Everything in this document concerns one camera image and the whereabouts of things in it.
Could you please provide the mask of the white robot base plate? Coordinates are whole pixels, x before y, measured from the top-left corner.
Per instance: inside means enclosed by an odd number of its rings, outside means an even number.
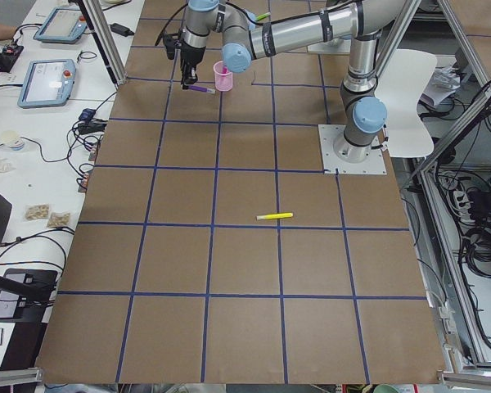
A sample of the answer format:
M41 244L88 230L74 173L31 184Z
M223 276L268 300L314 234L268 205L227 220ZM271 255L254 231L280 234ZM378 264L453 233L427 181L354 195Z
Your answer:
M319 142L325 174L386 175L385 161L377 135L366 147L348 144L342 124L320 124Z

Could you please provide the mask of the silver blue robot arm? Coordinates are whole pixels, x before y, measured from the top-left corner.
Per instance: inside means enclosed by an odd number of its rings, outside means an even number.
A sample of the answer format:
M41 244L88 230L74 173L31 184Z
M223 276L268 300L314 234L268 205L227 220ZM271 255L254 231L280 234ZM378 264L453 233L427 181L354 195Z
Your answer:
M169 59L181 61L181 84L197 82L210 34L222 36L223 66L234 74L249 69L255 60L308 49L318 54L336 41L349 41L349 65L340 86L348 122L340 138L348 147L369 148L384 128L387 113L374 97L394 44L377 50L381 31L389 23L408 25L418 8L416 1L340 1L316 11L259 22L246 9L229 1L190 1L179 10L184 26L176 34L160 31Z

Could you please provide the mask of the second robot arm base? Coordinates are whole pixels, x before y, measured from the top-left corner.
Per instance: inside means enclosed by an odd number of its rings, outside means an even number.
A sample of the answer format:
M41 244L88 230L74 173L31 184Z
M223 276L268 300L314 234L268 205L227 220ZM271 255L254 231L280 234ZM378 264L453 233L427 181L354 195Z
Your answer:
M326 43L315 43L307 46L309 53L315 54L340 54L349 55L351 47L351 39L348 38L334 38Z

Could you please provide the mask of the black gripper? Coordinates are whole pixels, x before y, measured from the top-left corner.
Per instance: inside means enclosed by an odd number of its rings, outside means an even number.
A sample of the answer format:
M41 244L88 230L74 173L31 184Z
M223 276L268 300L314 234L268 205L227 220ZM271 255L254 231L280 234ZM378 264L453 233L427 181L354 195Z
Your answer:
M203 60L205 47L193 47L181 34L164 34L162 41L169 60L175 58L176 52L180 53L182 88L195 84L198 80L196 67Z

